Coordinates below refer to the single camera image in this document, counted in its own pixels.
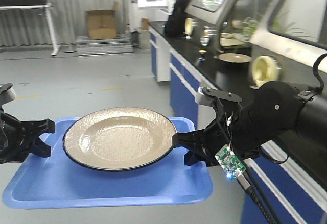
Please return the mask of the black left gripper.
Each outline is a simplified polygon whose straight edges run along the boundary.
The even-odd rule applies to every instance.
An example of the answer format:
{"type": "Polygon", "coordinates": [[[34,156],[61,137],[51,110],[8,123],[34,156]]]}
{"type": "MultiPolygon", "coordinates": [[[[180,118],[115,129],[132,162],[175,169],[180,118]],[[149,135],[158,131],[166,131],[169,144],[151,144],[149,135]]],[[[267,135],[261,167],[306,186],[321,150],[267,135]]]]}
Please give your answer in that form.
{"type": "Polygon", "coordinates": [[[21,122],[12,115],[1,112],[1,164],[25,160],[26,153],[20,148],[24,136],[27,138],[29,153],[42,158],[50,157],[51,147],[39,136],[55,131],[55,122],[50,119],[21,122]]]}

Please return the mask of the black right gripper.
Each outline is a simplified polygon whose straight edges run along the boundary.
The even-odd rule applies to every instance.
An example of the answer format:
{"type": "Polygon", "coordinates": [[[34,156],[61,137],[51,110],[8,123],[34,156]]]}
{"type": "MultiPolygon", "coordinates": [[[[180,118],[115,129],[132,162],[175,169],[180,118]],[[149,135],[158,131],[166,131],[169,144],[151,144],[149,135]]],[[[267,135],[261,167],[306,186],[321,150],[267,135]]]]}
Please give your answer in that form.
{"type": "Polygon", "coordinates": [[[221,118],[216,115],[215,119],[204,130],[196,130],[185,133],[177,132],[172,136],[173,148],[184,147],[188,150],[200,150],[204,143],[204,134],[206,136],[208,151],[212,154],[212,156],[200,155],[196,154],[195,152],[188,151],[184,155],[184,165],[192,166],[197,162],[202,161],[207,167],[217,166],[215,154],[226,144],[229,145],[229,147],[236,154],[236,148],[232,144],[232,116],[233,113],[230,116],[228,116],[228,113],[224,113],[221,118]]]}

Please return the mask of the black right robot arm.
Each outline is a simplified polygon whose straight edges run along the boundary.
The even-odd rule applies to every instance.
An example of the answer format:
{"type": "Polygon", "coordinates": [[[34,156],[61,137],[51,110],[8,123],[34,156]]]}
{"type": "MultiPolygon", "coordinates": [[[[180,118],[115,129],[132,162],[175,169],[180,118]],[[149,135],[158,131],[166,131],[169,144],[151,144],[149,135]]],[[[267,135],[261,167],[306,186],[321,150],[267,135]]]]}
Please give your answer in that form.
{"type": "Polygon", "coordinates": [[[261,155],[260,146],[285,131],[326,149],[326,93],[318,72],[320,55],[312,67],[319,86],[284,81],[269,81],[255,93],[253,102],[241,106],[241,98],[233,93],[201,87],[197,96],[200,104],[212,107],[215,119],[202,130],[176,133],[174,147],[185,147],[185,165],[204,161],[218,165],[215,154],[229,145],[242,160],[261,155]]]}

